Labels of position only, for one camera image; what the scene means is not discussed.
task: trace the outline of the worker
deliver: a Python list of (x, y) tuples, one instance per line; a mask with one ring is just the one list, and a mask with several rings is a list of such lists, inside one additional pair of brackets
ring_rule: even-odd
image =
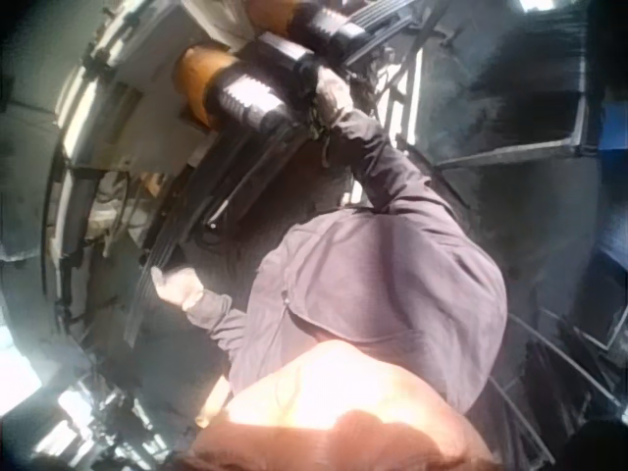
[(293, 227), (262, 261), (247, 312), (192, 268), (152, 270), (158, 295), (231, 360), (233, 399), (177, 469), (499, 469), (464, 414), (506, 323), (494, 261), (430, 179), (318, 74), (319, 114), (372, 207)]

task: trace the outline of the orange cylinder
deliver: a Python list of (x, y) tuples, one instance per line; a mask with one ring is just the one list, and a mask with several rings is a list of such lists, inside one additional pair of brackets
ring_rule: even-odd
[(194, 116), (210, 128), (215, 125), (215, 119), (205, 110), (205, 94), (219, 72), (236, 62), (237, 58), (220, 49), (193, 46), (185, 51), (177, 63), (177, 88), (187, 96)]
[(246, 12), (257, 27), (288, 37), (296, 7), (302, 0), (248, 0)]

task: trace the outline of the glove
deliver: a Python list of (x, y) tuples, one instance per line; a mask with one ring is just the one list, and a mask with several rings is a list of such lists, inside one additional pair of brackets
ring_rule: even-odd
[(150, 269), (157, 295), (187, 312), (203, 297), (204, 286), (193, 268), (183, 268), (164, 275), (157, 267)]
[(316, 102), (323, 123), (330, 128), (340, 116), (353, 109), (351, 90), (332, 70), (320, 67), (316, 85)]

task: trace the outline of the gray jacket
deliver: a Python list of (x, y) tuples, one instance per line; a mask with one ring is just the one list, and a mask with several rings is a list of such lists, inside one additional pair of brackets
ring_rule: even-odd
[(228, 352), (234, 393), (317, 342), (341, 339), (413, 372), (466, 412), (501, 344), (501, 273), (377, 122), (353, 111), (333, 134), (335, 155), (373, 208), (292, 228), (261, 263), (245, 315), (195, 324)]

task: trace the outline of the person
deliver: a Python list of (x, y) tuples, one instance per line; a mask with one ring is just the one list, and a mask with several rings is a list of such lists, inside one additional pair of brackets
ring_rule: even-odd
[(493, 260), (430, 179), (318, 75), (330, 153), (372, 207), (288, 231), (262, 261), (247, 312), (192, 268), (153, 269), (158, 295), (231, 361), (234, 398), (175, 460), (179, 469), (498, 469), (464, 417), (506, 323)]

